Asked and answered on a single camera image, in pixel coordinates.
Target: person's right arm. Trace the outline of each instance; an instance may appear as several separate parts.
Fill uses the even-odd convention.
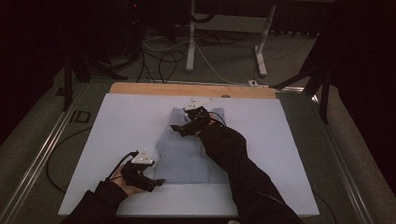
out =
[[[198,136],[206,155],[227,172],[243,224],[303,223],[285,204],[271,178],[248,158],[242,134],[213,123]]]

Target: gray garment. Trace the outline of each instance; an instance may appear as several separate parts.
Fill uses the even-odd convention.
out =
[[[213,112],[224,118],[223,108]],[[166,179],[165,183],[194,184],[228,183],[228,176],[205,154],[205,148],[197,136],[180,136],[171,124],[184,125],[190,122],[183,109],[173,108],[169,124],[157,143],[160,159],[154,179]]]

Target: black sleeve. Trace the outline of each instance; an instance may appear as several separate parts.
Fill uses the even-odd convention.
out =
[[[74,211],[62,224],[109,223],[115,217],[120,203],[128,195],[113,182],[101,182],[95,193],[88,190]]]
[[[199,137],[206,155],[227,172],[243,224],[303,223],[285,204],[271,178],[248,158],[242,134],[214,123]]]

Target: person's left hand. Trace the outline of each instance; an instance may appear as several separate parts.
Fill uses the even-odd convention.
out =
[[[118,185],[123,191],[125,191],[125,193],[128,196],[131,196],[131,195],[136,194],[136,193],[143,192],[142,189],[139,189],[139,188],[134,187],[134,186],[126,185],[125,180],[124,180],[124,178],[122,177],[122,174],[121,174],[122,167],[123,167],[123,165],[121,165],[119,167],[119,169],[117,169],[117,171],[113,175],[113,177],[112,177],[113,179],[111,179],[111,181],[114,182],[116,185]]]

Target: white device part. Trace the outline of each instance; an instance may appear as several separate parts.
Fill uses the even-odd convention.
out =
[[[147,153],[147,149],[139,152],[132,160],[131,163],[134,164],[152,164],[152,159],[149,157]]]
[[[213,98],[199,98],[199,99],[194,99],[193,97],[191,98],[191,102],[184,106],[184,110],[192,110],[196,109],[200,106],[209,104],[210,102],[213,101]]]

